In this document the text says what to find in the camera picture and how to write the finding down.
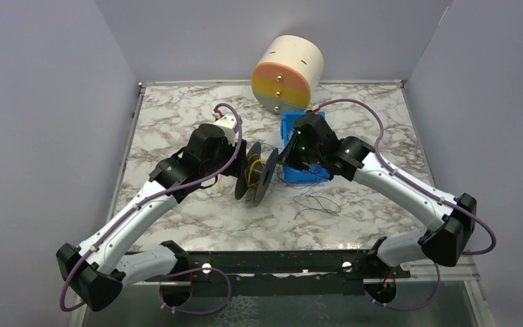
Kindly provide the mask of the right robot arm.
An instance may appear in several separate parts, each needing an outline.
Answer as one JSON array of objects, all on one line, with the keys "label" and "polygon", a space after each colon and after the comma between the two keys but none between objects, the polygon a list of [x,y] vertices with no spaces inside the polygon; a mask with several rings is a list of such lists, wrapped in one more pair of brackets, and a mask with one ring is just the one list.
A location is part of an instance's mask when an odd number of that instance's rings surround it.
[{"label": "right robot arm", "polygon": [[455,266],[475,229],[473,220],[464,214],[475,213],[474,197],[467,193],[456,197],[410,174],[406,177],[412,184],[407,184],[398,178],[397,166],[378,159],[372,145],[355,136],[338,138],[319,114],[307,112],[294,121],[291,138],[278,161],[296,170],[321,166],[331,178],[342,176],[367,186],[421,221],[424,226],[418,231],[375,243],[370,258],[387,267],[422,259]]}]

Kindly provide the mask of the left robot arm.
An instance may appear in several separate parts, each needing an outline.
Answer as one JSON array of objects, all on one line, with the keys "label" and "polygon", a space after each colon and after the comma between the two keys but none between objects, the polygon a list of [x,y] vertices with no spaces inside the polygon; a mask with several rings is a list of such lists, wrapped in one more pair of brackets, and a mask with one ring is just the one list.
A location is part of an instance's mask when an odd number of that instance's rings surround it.
[{"label": "left robot arm", "polygon": [[201,189],[202,183],[230,174],[241,154],[242,137],[239,119],[199,125],[187,145],[161,160],[134,198],[104,227],[77,246],[61,246],[56,253],[64,279],[61,310],[70,312],[79,307],[65,304],[68,290],[92,311],[100,311],[124,287],[172,272],[183,254],[174,242],[134,255],[127,255],[127,251],[158,218]]}]

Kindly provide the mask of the black cable spool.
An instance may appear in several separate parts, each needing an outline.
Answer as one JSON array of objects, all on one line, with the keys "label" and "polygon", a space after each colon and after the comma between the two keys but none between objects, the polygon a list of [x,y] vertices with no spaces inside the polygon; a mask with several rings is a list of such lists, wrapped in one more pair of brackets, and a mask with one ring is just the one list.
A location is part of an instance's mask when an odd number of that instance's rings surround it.
[{"label": "black cable spool", "polygon": [[277,164],[278,149],[273,149],[267,159],[262,158],[262,145],[255,142],[246,153],[247,165],[236,181],[234,197],[241,200],[250,192],[252,205],[258,207],[269,188]]}]

